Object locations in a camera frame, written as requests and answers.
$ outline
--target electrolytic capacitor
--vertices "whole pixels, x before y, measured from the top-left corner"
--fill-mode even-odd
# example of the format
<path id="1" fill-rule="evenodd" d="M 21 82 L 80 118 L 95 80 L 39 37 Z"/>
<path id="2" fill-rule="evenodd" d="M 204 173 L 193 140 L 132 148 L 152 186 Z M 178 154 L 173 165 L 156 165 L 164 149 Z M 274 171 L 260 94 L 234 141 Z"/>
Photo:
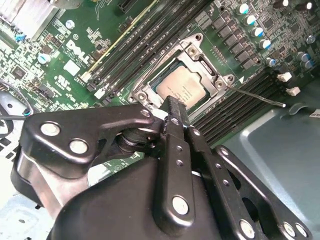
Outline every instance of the electrolytic capacitor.
<path id="1" fill-rule="evenodd" d="M 236 8 L 236 13 L 238 15 L 247 14 L 248 12 L 249 12 L 249 6 L 246 3 L 241 4 Z"/>
<path id="2" fill-rule="evenodd" d="M 48 54 L 40 53 L 37 60 L 40 64 L 45 65 L 51 61 L 51 57 Z"/>
<path id="3" fill-rule="evenodd" d="M 304 3 L 298 4 L 297 6 L 295 6 L 295 9 L 297 11 L 310 11 L 312 9 L 312 7 L 313 7 L 312 2 L 307 1 L 307 2 L 304 2 Z"/>
<path id="4" fill-rule="evenodd" d="M 302 62 L 301 65 L 305 68 L 305 69 L 312 69 L 315 66 L 314 61 L 309 60 L 307 62 Z"/>
<path id="5" fill-rule="evenodd" d="M 277 63 L 276 60 L 274 60 L 271 57 L 267 57 L 265 60 L 265 64 L 270 68 L 274 67 L 276 65 L 276 63 Z"/>
<path id="6" fill-rule="evenodd" d="M 254 27 L 251 30 L 252 37 L 262 37 L 264 35 L 264 30 L 261 27 Z"/>
<path id="7" fill-rule="evenodd" d="M 268 49 L 271 46 L 271 41 L 263 39 L 259 42 L 259 48 L 260 49 Z"/>
<path id="8" fill-rule="evenodd" d="M 243 19 L 243 24 L 244 24 L 244 25 L 247 25 L 247 26 L 253 25 L 256 20 L 257 20 L 257 19 L 256 19 L 255 16 L 253 16 L 253 15 L 248 15 L 248 16 L 246 16 L 246 17 Z"/>
<path id="9" fill-rule="evenodd" d="M 299 61 L 306 63 L 308 62 L 311 57 L 308 53 L 305 53 L 303 51 L 299 51 L 298 54 L 296 55 L 296 59 L 298 59 Z"/>
<path id="10" fill-rule="evenodd" d="M 285 8 L 288 7 L 289 5 L 289 0 L 277 0 L 274 4 L 273 7 L 275 9 L 281 9 L 281 8 Z"/>

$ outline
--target mounting hole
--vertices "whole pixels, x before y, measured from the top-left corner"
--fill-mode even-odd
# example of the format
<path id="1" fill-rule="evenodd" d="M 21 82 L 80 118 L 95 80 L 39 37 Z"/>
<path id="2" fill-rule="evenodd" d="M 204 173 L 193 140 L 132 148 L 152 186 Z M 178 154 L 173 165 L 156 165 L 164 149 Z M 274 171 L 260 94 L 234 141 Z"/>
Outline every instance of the mounting hole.
<path id="1" fill-rule="evenodd" d="M 229 182 L 228 182 L 227 180 L 224 179 L 222 182 L 223 182 L 224 185 L 226 185 L 227 187 L 229 187 Z"/>
<path id="2" fill-rule="evenodd" d="M 195 40 L 200 41 L 201 40 L 201 35 L 195 35 Z"/>
<path id="3" fill-rule="evenodd" d="M 183 161 L 181 161 L 181 160 L 177 160 L 177 161 L 175 161 L 175 163 L 176 163 L 176 165 L 177 166 L 179 166 L 179 167 L 182 167 L 183 165 L 184 165 L 184 162 Z"/>
<path id="4" fill-rule="evenodd" d="M 179 151 L 179 152 L 182 152 L 182 150 L 183 150 L 183 148 L 182 148 L 182 146 L 176 146 L 176 149 Z"/>

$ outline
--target screw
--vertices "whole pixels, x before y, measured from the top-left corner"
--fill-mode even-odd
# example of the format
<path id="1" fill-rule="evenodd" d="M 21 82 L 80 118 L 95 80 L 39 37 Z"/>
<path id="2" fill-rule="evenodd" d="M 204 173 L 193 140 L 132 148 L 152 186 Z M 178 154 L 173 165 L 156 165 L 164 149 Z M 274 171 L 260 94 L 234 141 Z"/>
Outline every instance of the screw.
<path id="1" fill-rule="evenodd" d="M 291 237 L 295 237 L 295 236 L 296 236 L 295 230 L 293 229 L 293 227 L 292 227 L 289 223 L 284 222 L 284 223 L 283 223 L 283 227 L 284 227 L 285 231 L 286 231 Z"/>
<path id="2" fill-rule="evenodd" d="M 179 125 L 179 121 L 176 118 L 172 118 L 171 122 L 173 122 L 175 125 Z"/>
<path id="3" fill-rule="evenodd" d="M 70 142 L 69 147 L 75 154 L 84 154 L 88 150 L 88 145 L 81 140 L 73 140 Z"/>
<path id="4" fill-rule="evenodd" d="M 172 206 L 174 210 L 180 215 L 186 215 L 189 211 L 187 202 L 180 196 L 175 196 L 172 199 Z"/>
<path id="5" fill-rule="evenodd" d="M 250 225 L 250 223 L 248 223 L 246 220 L 241 219 L 240 227 L 241 227 L 243 233 L 249 239 L 254 239 L 255 238 L 255 231 L 254 231 L 253 227 Z"/>
<path id="6" fill-rule="evenodd" d="M 56 136 L 60 133 L 60 127 L 53 123 L 45 123 L 40 127 L 41 132 L 47 136 Z"/>
<path id="7" fill-rule="evenodd" d="M 141 110 L 140 113 L 141 113 L 143 116 L 145 116 L 145 117 L 147 117 L 147 118 L 150 118 L 150 113 L 149 113 L 147 110 L 143 109 L 143 110 Z"/>
<path id="8" fill-rule="evenodd" d="M 190 47 L 190 48 L 188 49 L 188 54 L 189 54 L 190 56 L 194 56 L 194 55 L 196 55 L 196 53 L 197 53 L 197 50 L 196 50 L 194 47 Z"/>
<path id="9" fill-rule="evenodd" d="M 308 237 L 308 234 L 307 234 L 306 230 L 305 230 L 299 223 L 296 223 L 296 224 L 295 224 L 295 227 L 296 227 L 296 229 L 298 229 L 298 231 L 299 231 L 305 238 Z"/>
<path id="10" fill-rule="evenodd" d="M 200 132 L 197 129 L 193 129 L 195 135 L 200 136 Z"/>

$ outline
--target screw hole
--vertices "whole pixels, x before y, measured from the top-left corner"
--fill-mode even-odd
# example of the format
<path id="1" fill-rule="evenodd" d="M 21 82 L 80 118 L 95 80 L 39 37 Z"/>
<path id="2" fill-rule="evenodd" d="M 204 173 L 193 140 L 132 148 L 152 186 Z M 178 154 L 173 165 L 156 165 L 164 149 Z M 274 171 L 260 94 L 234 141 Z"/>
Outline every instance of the screw hole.
<path id="1" fill-rule="evenodd" d="M 179 166 L 179 167 L 182 167 L 184 165 L 184 162 L 181 161 L 181 160 L 177 160 L 175 161 L 176 165 Z"/>
<path id="2" fill-rule="evenodd" d="M 176 149 L 179 151 L 179 152 L 182 152 L 183 148 L 181 146 L 176 146 Z"/>
<path id="3" fill-rule="evenodd" d="M 224 179 L 222 182 L 223 182 L 224 185 L 226 185 L 227 187 L 229 187 L 229 182 L 228 182 L 227 180 Z"/>

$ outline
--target black ram slot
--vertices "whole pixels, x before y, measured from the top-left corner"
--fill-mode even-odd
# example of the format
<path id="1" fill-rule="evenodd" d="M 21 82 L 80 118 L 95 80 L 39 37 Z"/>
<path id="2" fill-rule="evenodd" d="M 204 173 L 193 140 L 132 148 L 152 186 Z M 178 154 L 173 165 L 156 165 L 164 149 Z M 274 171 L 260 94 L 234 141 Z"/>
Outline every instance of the black ram slot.
<path id="1" fill-rule="evenodd" d="M 162 19 L 165 18 L 167 14 L 170 13 L 170 11 L 172 11 L 176 4 L 176 1 L 168 0 L 164 2 L 164 8 L 162 10 L 159 10 L 157 8 L 156 10 L 154 10 L 154 12 L 150 13 L 147 16 L 147 20 L 141 24 L 145 24 L 141 32 L 139 32 L 138 34 L 135 34 L 135 32 L 133 32 L 119 47 L 116 47 L 114 51 L 112 51 L 111 55 L 108 56 L 103 65 L 99 67 L 99 70 L 102 68 L 103 70 L 98 74 L 95 74 L 92 78 L 105 78 L 112 69 L 116 68 L 122 62 L 126 54 L 130 52 L 130 50 L 133 49 L 141 39 L 146 37 L 150 30 L 152 30 L 162 22 Z"/>
<path id="2" fill-rule="evenodd" d="M 254 78 L 252 81 L 246 83 L 245 85 L 241 86 L 239 89 L 252 92 L 255 88 L 259 88 L 260 85 L 265 86 L 270 82 L 270 80 L 266 80 L 265 78 L 269 75 L 259 75 L 257 78 Z M 225 99 L 222 103 L 217 105 L 215 108 L 213 108 L 208 114 L 204 115 L 202 118 L 198 119 L 194 126 L 197 129 L 201 129 L 203 126 L 207 124 L 208 121 L 212 119 L 213 116 L 216 114 L 219 114 L 219 112 L 223 111 L 225 108 L 227 108 L 230 104 L 233 104 L 237 99 L 241 98 L 243 96 L 242 93 L 234 91 L 227 99 Z"/>
<path id="3" fill-rule="evenodd" d="M 271 87 L 270 85 L 263 88 L 262 91 L 257 92 L 260 96 L 263 96 L 265 98 L 268 97 L 268 92 L 270 91 L 276 91 L 274 87 Z M 224 122 L 226 119 L 232 118 L 234 113 L 240 112 L 242 108 L 246 108 L 247 104 L 251 102 L 253 98 L 251 96 L 243 96 L 241 99 L 239 99 L 236 103 L 229 105 L 222 111 L 221 113 L 217 114 L 216 117 L 214 117 L 208 124 L 203 126 L 202 128 L 198 128 L 203 134 L 207 133 L 208 131 L 211 131 L 214 129 L 217 125 Z"/>
<path id="4" fill-rule="evenodd" d="M 179 24 L 179 28 L 177 29 L 172 29 L 173 27 L 169 27 L 169 29 L 166 29 L 164 32 L 170 31 L 169 35 L 166 37 L 169 40 L 163 40 L 163 44 L 158 45 L 155 49 L 152 50 L 152 53 L 146 56 L 143 56 L 143 59 L 141 62 L 139 62 L 135 67 L 134 67 L 134 71 L 132 73 L 130 73 L 129 75 L 125 76 L 121 82 L 114 87 L 114 90 L 112 91 L 112 93 L 110 94 L 110 97 L 113 97 L 116 93 L 118 93 L 119 90 L 121 90 L 125 85 L 127 85 L 129 83 L 129 81 L 132 80 L 132 78 L 134 76 L 136 76 L 142 69 L 143 67 L 151 61 L 151 59 L 160 52 L 160 50 L 162 50 L 168 42 L 174 42 L 175 40 L 177 40 L 179 38 L 179 33 L 181 32 L 181 29 L 185 28 L 190 21 L 192 21 L 202 10 L 203 8 L 209 3 L 210 1 L 206 0 L 201 2 L 201 4 L 197 5 L 196 7 L 192 7 L 191 9 L 189 9 L 188 11 L 188 15 L 186 19 L 182 20 L 182 24 Z"/>
<path id="5" fill-rule="evenodd" d="M 120 10 L 125 14 L 137 3 L 138 0 L 124 0 L 118 5 Z"/>

